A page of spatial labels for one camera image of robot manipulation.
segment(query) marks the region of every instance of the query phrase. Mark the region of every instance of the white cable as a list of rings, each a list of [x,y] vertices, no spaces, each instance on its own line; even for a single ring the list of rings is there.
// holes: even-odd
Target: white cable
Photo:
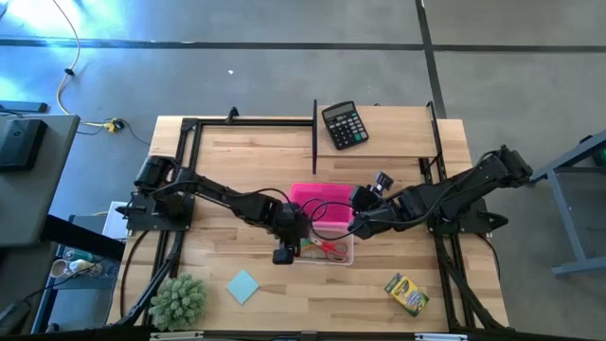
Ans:
[[[76,53],[76,58],[74,59],[74,61],[72,62],[72,64],[69,65],[69,67],[66,69],[66,70],[71,70],[73,72],[74,71],[74,66],[76,66],[76,63],[78,62],[78,59],[80,58],[80,37],[78,37],[78,32],[74,28],[74,25],[69,20],[69,17],[67,17],[67,14],[65,14],[65,12],[61,8],[61,6],[59,6],[59,4],[57,3],[56,0],[52,0],[52,2],[55,3],[55,6],[57,7],[57,9],[59,9],[59,11],[61,12],[61,14],[63,15],[63,17],[67,21],[67,24],[69,24],[69,26],[72,28],[72,32],[74,32],[74,37],[76,37],[76,44],[78,45],[78,52]],[[61,92],[63,91],[63,88],[65,87],[65,82],[67,81],[67,77],[68,76],[70,76],[70,75],[67,72],[65,72],[65,76],[63,76],[63,79],[61,80],[61,83],[59,84],[59,87],[57,88],[57,104],[59,105],[59,107],[61,108],[61,110],[63,111],[63,113],[66,114],[66,115],[70,115],[70,114],[67,111],[67,109],[65,109],[65,107],[63,107],[63,104],[61,103]],[[104,126],[104,124],[102,124],[102,123],[94,123],[94,122],[86,122],[86,121],[81,121],[80,124],[85,124],[85,125],[95,126],[95,127],[103,127]]]

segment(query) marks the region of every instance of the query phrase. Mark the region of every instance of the calculator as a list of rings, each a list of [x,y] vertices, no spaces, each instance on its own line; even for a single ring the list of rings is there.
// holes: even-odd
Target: calculator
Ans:
[[[351,100],[324,109],[322,118],[334,147],[339,151],[368,140],[368,131]]]

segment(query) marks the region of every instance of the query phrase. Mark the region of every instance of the calculator keypad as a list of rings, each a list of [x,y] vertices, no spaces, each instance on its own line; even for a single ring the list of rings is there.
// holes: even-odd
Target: calculator keypad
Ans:
[[[332,141],[338,150],[368,140],[368,132],[356,113],[342,114],[326,123]]]

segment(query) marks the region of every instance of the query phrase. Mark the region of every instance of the calculator display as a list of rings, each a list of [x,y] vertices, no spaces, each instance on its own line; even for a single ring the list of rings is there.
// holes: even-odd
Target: calculator display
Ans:
[[[344,114],[346,112],[350,112],[352,110],[354,110],[353,105],[351,105],[351,104],[343,105],[338,108],[334,108],[334,109],[330,110],[329,112],[324,113],[324,118],[331,119],[333,117],[338,117],[339,115]]]

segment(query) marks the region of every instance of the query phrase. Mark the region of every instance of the yellow plug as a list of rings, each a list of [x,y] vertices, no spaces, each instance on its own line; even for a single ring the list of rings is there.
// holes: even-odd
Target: yellow plug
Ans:
[[[124,121],[120,118],[112,118],[109,122],[104,123],[103,127],[110,133],[117,133],[124,129]]]

